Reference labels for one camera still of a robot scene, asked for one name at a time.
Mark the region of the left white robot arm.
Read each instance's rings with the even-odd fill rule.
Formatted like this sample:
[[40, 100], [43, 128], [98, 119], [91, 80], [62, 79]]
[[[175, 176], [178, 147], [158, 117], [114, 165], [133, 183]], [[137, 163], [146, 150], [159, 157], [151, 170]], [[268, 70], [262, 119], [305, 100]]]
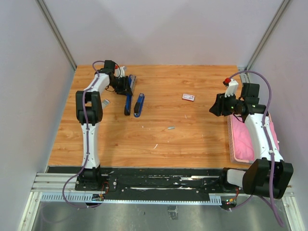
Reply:
[[103, 186], [98, 157], [98, 130], [103, 119], [101, 94], [105, 89], [112, 87], [116, 94], [133, 95], [129, 77], [125, 75], [125, 68], [112, 60], [101, 62], [103, 63], [101, 69], [95, 67], [99, 61], [92, 64], [95, 71], [92, 82], [75, 94], [76, 117], [81, 124], [83, 135], [83, 161], [75, 184], [77, 191], [97, 191]]

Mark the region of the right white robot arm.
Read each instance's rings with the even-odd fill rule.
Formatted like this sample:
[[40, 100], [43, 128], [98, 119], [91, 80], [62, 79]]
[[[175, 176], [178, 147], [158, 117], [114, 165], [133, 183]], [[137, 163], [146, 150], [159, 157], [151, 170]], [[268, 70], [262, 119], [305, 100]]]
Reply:
[[234, 79], [224, 80], [225, 93], [216, 96], [210, 112], [216, 116], [240, 115], [248, 129], [255, 160], [247, 170], [223, 168], [218, 187], [230, 192], [236, 187], [245, 194], [280, 199], [294, 172], [293, 165], [284, 161], [270, 130], [270, 117], [266, 106], [259, 104], [259, 85], [244, 83], [241, 96], [236, 98], [238, 83]]

